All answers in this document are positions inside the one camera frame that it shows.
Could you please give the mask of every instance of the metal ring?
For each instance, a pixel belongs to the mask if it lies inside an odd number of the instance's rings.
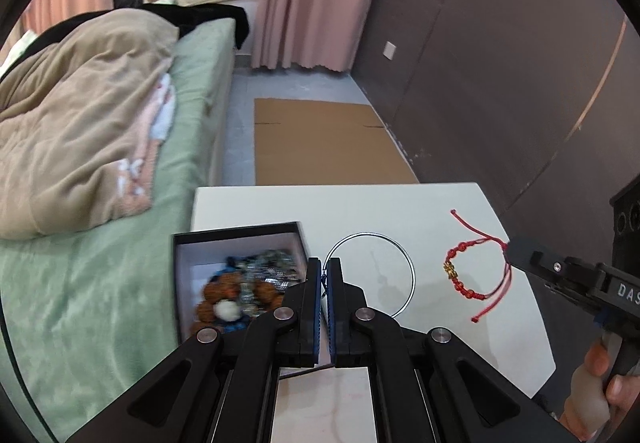
[[[355,239],[356,237],[378,237],[379,239],[384,239],[385,241],[387,241],[388,243],[391,243],[397,249],[399,249],[402,252],[402,255],[404,255],[406,262],[409,264],[409,269],[411,270],[411,292],[409,293],[409,297],[407,297],[405,303],[402,304],[402,307],[398,311],[396,311],[393,315],[391,315],[391,318],[396,318],[399,314],[401,314],[406,309],[407,306],[409,306],[411,299],[414,298],[415,268],[414,268],[414,263],[412,262],[411,257],[409,257],[409,254],[406,253],[406,250],[402,248],[402,246],[397,241],[394,241],[393,239],[391,239],[391,237],[387,237],[383,233],[375,233],[375,232],[359,232],[359,233],[352,233],[351,235],[347,235],[347,237],[338,241],[335,244],[334,248],[332,248],[329,254],[327,255],[326,259],[324,260],[324,265],[322,266],[322,273],[326,273],[326,265],[329,263],[329,259],[331,259],[331,256],[334,254],[334,251],[338,249],[339,246],[343,245],[347,241],[351,241],[352,239]]]

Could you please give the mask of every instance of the gray tile floor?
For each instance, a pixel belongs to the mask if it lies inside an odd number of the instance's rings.
[[[226,113],[224,186],[255,185],[254,99],[269,97],[369,103],[349,75],[302,68],[275,71],[236,69]]]

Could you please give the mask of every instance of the white switch plate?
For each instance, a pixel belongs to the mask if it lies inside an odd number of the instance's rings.
[[[382,55],[387,57],[389,60],[393,60],[395,54],[396,54],[396,46],[394,46],[390,42],[387,42],[385,44],[385,51],[382,52]]]

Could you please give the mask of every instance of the red bracelet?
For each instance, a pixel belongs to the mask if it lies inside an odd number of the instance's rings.
[[[472,322],[477,323],[484,315],[489,313],[493,308],[495,308],[500,303],[500,301],[504,298],[506,293],[509,291],[509,288],[511,287],[513,270],[511,268],[511,264],[509,264],[509,261],[507,261],[506,254],[505,254],[507,250],[507,243],[505,243],[501,239],[498,239],[498,237],[494,237],[492,235],[489,235],[488,233],[481,232],[481,230],[475,229],[469,223],[467,223],[464,219],[458,216],[458,213],[455,210],[452,210],[451,214],[458,221],[460,221],[460,223],[462,223],[467,229],[471,230],[472,232],[478,233],[479,235],[482,235],[482,237],[480,237],[479,239],[474,239],[472,241],[463,241],[459,243],[458,246],[451,248],[447,252],[447,257],[444,260],[443,267],[444,267],[444,271],[446,271],[447,275],[449,276],[449,280],[453,283],[456,291],[459,292],[460,295],[468,299],[487,300],[495,296],[498,292],[500,292],[498,297],[492,304],[490,304],[487,308],[483,309],[481,312],[479,312],[478,315],[476,315],[471,319]],[[482,245],[482,243],[486,243],[487,241],[493,241],[494,243],[497,243],[500,245],[500,248],[502,249],[502,255],[504,257],[504,271],[502,274],[502,280],[500,281],[500,284],[498,284],[498,286],[491,293],[487,293],[486,295],[483,295],[482,293],[477,293],[472,289],[466,289],[463,282],[458,278],[458,273],[456,272],[456,269],[453,266],[453,263],[451,262],[451,260],[455,258],[455,256],[458,253],[462,251],[466,251],[467,248],[470,248],[471,246]]]

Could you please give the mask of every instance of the open box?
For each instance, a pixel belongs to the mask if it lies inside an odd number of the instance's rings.
[[[280,223],[174,235],[175,322],[178,340],[191,336],[202,289],[226,266],[228,257],[251,257],[270,249],[292,256],[301,280],[306,277],[306,250],[298,223]]]

